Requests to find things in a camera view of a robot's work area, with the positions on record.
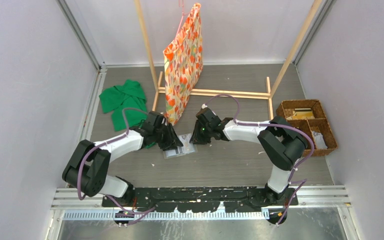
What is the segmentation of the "white credit card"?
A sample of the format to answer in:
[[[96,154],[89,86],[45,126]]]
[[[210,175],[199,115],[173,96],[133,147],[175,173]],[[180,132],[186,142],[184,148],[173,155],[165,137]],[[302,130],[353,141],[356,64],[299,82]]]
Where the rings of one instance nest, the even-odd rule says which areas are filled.
[[[182,143],[182,146],[179,146],[176,150],[176,153],[178,155],[188,155],[197,152],[197,147],[194,144],[189,143],[191,136],[191,133],[182,134],[178,136],[180,142]]]

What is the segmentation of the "grey card holder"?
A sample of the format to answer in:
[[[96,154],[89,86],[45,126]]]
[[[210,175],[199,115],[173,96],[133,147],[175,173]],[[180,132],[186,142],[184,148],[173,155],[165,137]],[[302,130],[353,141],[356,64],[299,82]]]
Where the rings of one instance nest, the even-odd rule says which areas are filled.
[[[182,146],[177,146],[174,149],[163,151],[164,159],[181,157],[198,152],[198,147],[195,144],[190,143],[192,133],[179,135],[178,138],[182,143]]]

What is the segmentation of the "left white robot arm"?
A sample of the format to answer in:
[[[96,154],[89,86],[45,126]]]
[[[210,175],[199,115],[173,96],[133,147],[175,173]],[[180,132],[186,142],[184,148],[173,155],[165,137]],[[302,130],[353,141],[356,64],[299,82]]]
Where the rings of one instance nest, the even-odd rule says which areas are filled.
[[[173,125],[156,111],[150,111],[144,121],[118,136],[97,142],[80,141],[62,172],[62,180],[77,188],[81,200],[97,194],[110,195],[121,207],[128,207],[134,199],[130,184],[108,174],[110,163],[152,144],[163,151],[183,146]]]

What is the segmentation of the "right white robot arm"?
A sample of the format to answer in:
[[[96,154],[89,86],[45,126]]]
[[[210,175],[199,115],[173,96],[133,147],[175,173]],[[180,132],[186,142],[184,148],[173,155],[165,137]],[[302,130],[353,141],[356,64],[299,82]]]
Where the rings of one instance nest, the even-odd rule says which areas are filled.
[[[209,107],[204,107],[196,118],[192,144],[206,145],[212,139],[261,144],[273,164],[265,198],[271,205],[279,205],[285,199],[293,169],[309,145],[306,133],[281,116],[263,122],[240,121],[234,117],[220,119]]]

